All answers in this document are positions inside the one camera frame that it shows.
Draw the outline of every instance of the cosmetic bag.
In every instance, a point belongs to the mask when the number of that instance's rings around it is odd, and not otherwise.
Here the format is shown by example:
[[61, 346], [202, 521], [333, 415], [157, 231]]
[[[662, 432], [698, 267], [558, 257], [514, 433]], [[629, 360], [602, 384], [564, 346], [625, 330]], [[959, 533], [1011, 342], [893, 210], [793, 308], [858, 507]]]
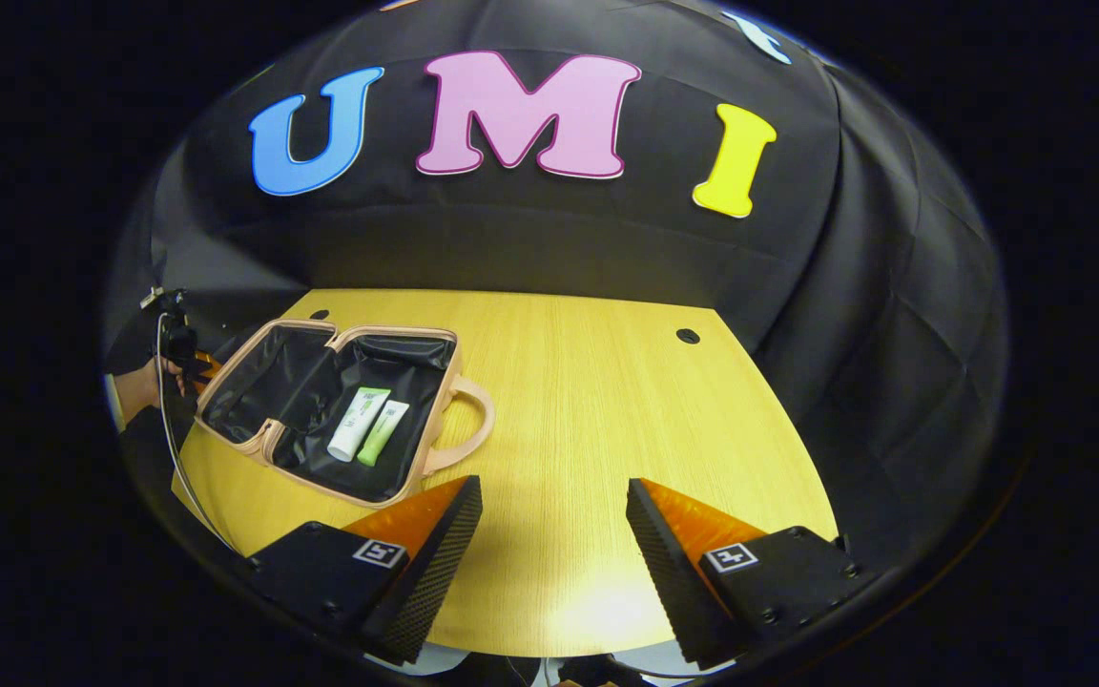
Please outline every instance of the cosmetic bag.
[[[332, 457], [328, 444], [362, 387], [409, 403], [374, 466]], [[454, 396], [484, 410], [465, 443], [431, 445]], [[214, 375], [196, 421], [263, 466], [341, 499], [382, 509], [420, 490], [422, 478], [462, 461], [495, 426], [495, 403], [460, 375], [459, 340], [444, 329], [355, 326], [276, 319]]]

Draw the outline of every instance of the letter m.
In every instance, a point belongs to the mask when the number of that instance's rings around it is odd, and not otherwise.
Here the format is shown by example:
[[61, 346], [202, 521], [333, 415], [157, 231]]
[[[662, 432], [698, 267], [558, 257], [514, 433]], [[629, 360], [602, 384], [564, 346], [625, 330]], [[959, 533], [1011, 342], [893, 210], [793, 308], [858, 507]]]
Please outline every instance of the letter m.
[[617, 155], [622, 97], [642, 73], [629, 62], [577, 55], [536, 90], [528, 91], [500, 54], [456, 53], [429, 62], [439, 77], [431, 148], [418, 157], [423, 174], [463, 174], [481, 166], [469, 141], [471, 121], [498, 162], [514, 168], [541, 132], [554, 123], [553, 143], [537, 155], [541, 169], [564, 176], [612, 178], [625, 163]]

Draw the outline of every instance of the light blue shape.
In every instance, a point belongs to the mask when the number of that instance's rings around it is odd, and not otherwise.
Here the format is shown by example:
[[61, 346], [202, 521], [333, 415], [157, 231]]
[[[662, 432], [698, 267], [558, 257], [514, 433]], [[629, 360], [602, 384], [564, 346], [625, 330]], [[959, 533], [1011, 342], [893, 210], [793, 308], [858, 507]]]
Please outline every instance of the light blue shape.
[[748, 21], [748, 19], [737, 18], [736, 14], [729, 12], [723, 12], [723, 16], [732, 19], [733, 22], [736, 22], [736, 25], [741, 27], [741, 33], [745, 34], [745, 38], [750, 40], [750, 42], [756, 47], [759, 47], [763, 53], [766, 53], [770, 57], [775, 57], [776, 60], [781, 62], [784, 65], [791, 64], [791, 57], [786, 56], [779, 52], [779, 48], [777, 48], [777, 45], [781, 45], [781, 43], [777, 42], [775, 36], [767, 34], [765, 31], [761, 30], [761, 26], [755, 25], [755, 23]]
[[318, 190], [351, 168], [363, 147], [363, 122], [367, 86], [385, 69], [367, 67], [324, 84], [330, 98], [329, 143], [311, 160], [291, 157], [291, 118], [304, 97], [291, 96], [270, 104], [253, 118], [253, 178], [257, 188], [271, 196], [298, 196]]

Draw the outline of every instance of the wooden table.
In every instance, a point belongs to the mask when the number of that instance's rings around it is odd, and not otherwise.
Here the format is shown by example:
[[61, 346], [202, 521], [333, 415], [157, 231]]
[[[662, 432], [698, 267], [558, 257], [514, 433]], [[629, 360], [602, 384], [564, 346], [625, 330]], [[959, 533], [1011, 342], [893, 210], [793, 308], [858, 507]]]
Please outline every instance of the wooden table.
[[[498, 410], [481, 448], [424, 483], [478, 474], [485, 503], [430, 642], [570, 656], [671, 640], [625, 519], [632, 477], [767, 532], [803, 524], [823, 539], [837, 534], [797, 431], [714, 310], [526, 292], [322, 290], [284, 317], [320, 309], [341, 329], [457, 332], [464, 374]], [[677, 339], [686, 328], [701, 341]], [[436, 446], [467, 439], [480, 415], [455, 401]], [[374, 512], [254, 464], [198, 426], [182, 461], [209, 517], [244, 555], [309, 519], [345, 525]], [[171, 487], [187, 500], [178, 481]]]

